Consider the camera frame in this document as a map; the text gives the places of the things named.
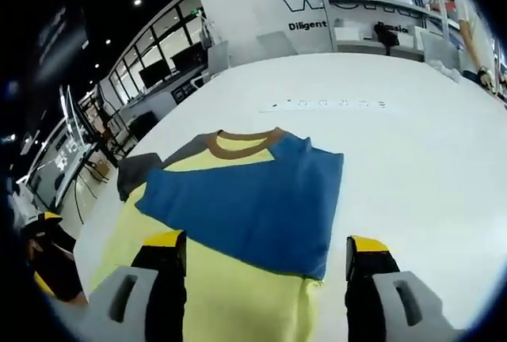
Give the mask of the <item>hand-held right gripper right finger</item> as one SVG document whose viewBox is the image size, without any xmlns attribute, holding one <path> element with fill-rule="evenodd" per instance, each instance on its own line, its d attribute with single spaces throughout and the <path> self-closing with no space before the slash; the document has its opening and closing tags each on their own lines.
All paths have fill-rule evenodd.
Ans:
<svg viewBox="0 0 507 342">
<path fill-rule="evenodd" d="M 382 242 L 347 237 L 345 307 L 349 341 L 455 341 L 440 298 L 401 271 Z"/>
</svg>

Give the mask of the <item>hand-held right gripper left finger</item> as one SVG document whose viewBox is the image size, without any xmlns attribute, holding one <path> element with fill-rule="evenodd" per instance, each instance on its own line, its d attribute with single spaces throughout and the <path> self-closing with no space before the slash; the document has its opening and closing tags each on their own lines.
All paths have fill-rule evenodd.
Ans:
<svg viewBox="0 0 507 342">
<path fill-rule="evenodd" d="M 186 234 L 155 235 L 90 294 L 90 341 L 182 341 Z"/>
</svg>

